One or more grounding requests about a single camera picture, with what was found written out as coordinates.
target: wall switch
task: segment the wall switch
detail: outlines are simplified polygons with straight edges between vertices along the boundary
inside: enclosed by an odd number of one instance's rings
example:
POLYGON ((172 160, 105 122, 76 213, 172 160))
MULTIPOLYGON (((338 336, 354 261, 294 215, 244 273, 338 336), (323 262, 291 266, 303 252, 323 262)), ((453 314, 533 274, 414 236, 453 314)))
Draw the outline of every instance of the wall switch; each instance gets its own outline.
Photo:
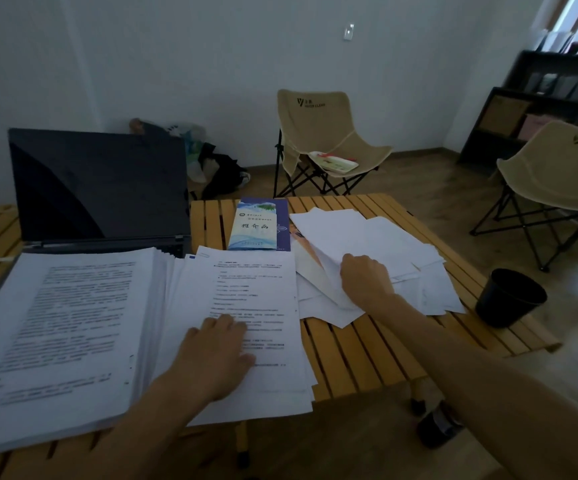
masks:
POLYGON ((344 39, 351 40, 353 38, 353 23, 349 23, 344 29, 344 39))

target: camping chair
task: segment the camping chair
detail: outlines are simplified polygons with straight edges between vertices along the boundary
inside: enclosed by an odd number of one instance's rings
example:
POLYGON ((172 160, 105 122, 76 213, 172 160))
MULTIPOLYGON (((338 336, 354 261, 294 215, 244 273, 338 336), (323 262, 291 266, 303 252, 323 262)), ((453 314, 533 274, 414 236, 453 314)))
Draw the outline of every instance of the camping chair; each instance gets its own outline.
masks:
POLYGON ((578 228, 564 242, 560 240, 553 223, 578 218, 578 127, 562 121, 546 124, 524 147, 509 160, 497 161, 498 170, 504 177, 504 188, 500 199, 470 231, 471 235, 523 229, 533 256, 541 271, 548 272, 549 265, 562 252, 567 251, 578 240, 578 228), (539 209, 520 211, 516 194, 537 202, 539 209), (511 202, 515 214, 502 216, 511 202), (551 217, 549 212, 559 210, 560 217, 551 217), (494 221, 517 217, 519 225, 505 226, 484 231, 479 227, 493 212, 494 221), (542 214, 544 219, 526 222, 524 217, 542 214), (553 256, 542 262, 531 237, 530 227, 546 224, 557 242, 553 256))
POLYGON ((342 92, 295 93, 281 89, 278 116, 280 134, 276 144, 274 197, 295 195, 295 190, 307 181, 321 194, 340 195, 337 189, 344 185, 342 195, 347 195, 391 153, 390 146, 371 146, 355 132, 349 97, 342 92), (336 157, 356 161, 358 166, 347 173, 325 170, 307 156, 309 152, 334 153, 336 157), (289 183, 278 192, 281 162, 289 183), (341 178, 342 182, 334 185, 329 177, 341 178), (315 178, 322 179, 321 187, 315 178))

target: person's left hand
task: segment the person's left hand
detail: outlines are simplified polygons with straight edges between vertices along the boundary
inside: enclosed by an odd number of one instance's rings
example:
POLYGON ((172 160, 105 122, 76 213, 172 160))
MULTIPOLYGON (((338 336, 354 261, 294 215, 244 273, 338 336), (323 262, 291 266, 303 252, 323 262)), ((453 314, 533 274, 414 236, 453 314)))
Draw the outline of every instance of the person's left hand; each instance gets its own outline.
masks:
POLYGON ((161 377, 180 399, 206 404, 228 396, 256 362, 251 354, 241 355, 244 322, 230 315, 206 318, 200 330, 190 328, 171 368, 161 377))

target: table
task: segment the table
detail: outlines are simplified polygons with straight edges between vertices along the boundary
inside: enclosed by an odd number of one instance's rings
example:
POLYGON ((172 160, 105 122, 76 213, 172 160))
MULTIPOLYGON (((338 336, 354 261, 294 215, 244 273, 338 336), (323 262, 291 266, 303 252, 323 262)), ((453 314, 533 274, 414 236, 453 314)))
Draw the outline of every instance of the table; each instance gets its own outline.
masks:
MULTIPOLYGON (((446 259, 451 281, 467 308, 465 314, 447 313, 428 319, 445 327, 466 342, 482 347, 500 357, 511 357, 561 347, 535 318, 528 315, 509 328, 494 329, 474 313, 477 297, 485 277, 458 256, 436 234, 387 194, 347 197, 289 197, 291 212, 307 212, 313 207, 323 210, 356 209, 364 217, 382 216, 407 232, 436 246, 446 259)), ((191 205, 192 248, 198 246, 224 249, 231 234, 235 205, 233 200, 194 201, 191 205)), ((15 212, 0 214, 0 256, 15 256, 21 250, 20 227, 15 212)), ((0 279, 10 263, 0 263, 0 279)), ((316 401, 327 401, 408 381, 413 399, 422 403, 420 383, 426 372, 404 345, 370 316, 363 315, 346 328, 337 328, 316 318, 300 322, 302 342, 316 374, 313 387, 316 401)), ((51 462, 56 467, 82 459, 108 431, 99 431, 64 440, 33 445, 0 454, 0 478, 13 478, 23 469, 51 462)), ((236 427, 237 451, 247 451, 246 422, 236 427)))

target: purple folder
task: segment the purple folder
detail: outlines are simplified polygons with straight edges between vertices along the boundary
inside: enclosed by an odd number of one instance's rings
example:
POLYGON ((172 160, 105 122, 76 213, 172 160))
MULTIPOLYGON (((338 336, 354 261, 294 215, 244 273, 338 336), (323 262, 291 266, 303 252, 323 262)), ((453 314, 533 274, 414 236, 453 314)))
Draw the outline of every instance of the purple folder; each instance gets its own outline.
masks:
POLYGON ((283 198, 243 197, 245 203, 275 203, 276 221, 278 224, 277 251, 291 251, 291 234, 289 234, 289 203, 283 198))

